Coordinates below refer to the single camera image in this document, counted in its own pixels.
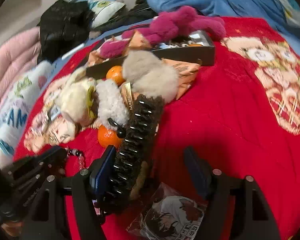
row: pink fluffy toy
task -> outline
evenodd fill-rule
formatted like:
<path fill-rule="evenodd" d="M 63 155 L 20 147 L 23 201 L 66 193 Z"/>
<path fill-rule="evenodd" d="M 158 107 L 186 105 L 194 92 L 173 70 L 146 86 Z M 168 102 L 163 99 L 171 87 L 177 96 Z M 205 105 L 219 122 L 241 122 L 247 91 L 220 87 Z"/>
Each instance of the pink fluffy toy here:
<path fill-rule="evenodd" d="M 147 28 L 127 30 L 122 34 L 123 39 L 131 38 L 138 30 L 152 46 L 169 41 L 177 36 L 188 36 L 197 30 L 205 30 L 213 40 L 226 36 L 225 22 L 219 17 L 198 15 L 190 6 L 182 6 L 174 12 L 162 12 Z M 100 48 L 102 58 L 117 57 L 122 54 L 127 41 L 106 41 Z"/>

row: screw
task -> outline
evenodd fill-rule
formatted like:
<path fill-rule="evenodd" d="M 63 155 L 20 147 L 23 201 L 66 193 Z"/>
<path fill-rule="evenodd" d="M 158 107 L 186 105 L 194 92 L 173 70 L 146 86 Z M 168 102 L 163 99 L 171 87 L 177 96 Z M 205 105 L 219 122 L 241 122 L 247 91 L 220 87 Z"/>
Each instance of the screw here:
<path fill-rule="evenodd" d="M 82 169 L 81 171 L 80 171 L 80 174 L 81 175 L 87 175 L 88 174 L 88 170 L 87 169 Z"/>
<path fill-rule="evenodd" d="M 214 169 L 214 170 L 212 171 L 212 173 L 213 173 L 214 175 L 220 176 L 220 175 L 222 174 L 222 171 L 219 170 L 219 169 Z"/>
<path fill-rule="evenodd" d="M 47 177 L 47 181 L 52 182 L 52 181 L 54 181 L 54 178 L 55 177 L 53 175 L 50 175 Z"/>
<path fill-rule="evenodd" d="M 248 175 L 248 176 L 246 176 L 246 180 L 249 182 L 253 182 L 254 178 L 252 176 Z"/>

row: mandarin orange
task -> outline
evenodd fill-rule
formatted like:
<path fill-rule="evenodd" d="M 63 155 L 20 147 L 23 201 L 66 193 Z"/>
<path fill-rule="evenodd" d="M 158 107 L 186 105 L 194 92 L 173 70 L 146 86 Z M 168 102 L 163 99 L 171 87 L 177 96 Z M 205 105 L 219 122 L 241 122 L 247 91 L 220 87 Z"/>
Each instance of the mandarin orange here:
<path fill-rule="evenodd" d="M 107 129 L 101 125 L 98 129 L 98 141 L 99 144 L 106 148 L 108 145 L 113 145 L 118 148 L 122 139 L 118 138 L 116 131 Z"/>
<path fill-rule="evenodd" d="M 125 82 L 125 79 L 122 76 L 122 67 L 113 66 L 110 68 L 106 75 L 106 79 L 109 78 L 111 78 L 118 86 Z"/>

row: printed pillow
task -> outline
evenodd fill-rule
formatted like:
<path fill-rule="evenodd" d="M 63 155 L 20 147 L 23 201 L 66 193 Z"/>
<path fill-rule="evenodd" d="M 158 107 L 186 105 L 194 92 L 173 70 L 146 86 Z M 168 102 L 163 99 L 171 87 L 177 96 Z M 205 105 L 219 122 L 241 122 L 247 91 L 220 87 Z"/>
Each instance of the printed pillow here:
<path fill-rule="evenodd" d="M 300 28 L 300 7 L 296 0 L 279 0 L 284 8 L 287 23 L 290 26 Z"/>
<path fill-rule="evenodd" d="M 90 9 L 95 13 L 95 18 L 91 25 L 92 28 L 96 28 L 106 23 L 117 11 L 125 6 L 124 3 L 117 1 L 89 0 L 88 3 Z"/>
<path fill-rule="evenodd" d="M 0 109 L 0 168 L 12 163 L 27 117 L 41 94 L 55 65 L 43 61 L 37 67 L 23 73 L 13 85 Z"/>

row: blue bedding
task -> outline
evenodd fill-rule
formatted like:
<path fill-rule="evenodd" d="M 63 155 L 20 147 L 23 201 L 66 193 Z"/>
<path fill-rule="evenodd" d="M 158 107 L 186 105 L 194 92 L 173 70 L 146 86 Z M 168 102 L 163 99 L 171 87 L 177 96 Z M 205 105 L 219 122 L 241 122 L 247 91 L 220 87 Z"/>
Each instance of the blue bedding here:
<path fill-rule="evenodd" d="M 156 12 L 190 5 L 207 16 L 259 17 L 275 30 L 300 42 L 300 28 L 288 25 L 279 0 L 147 0 Z"/>

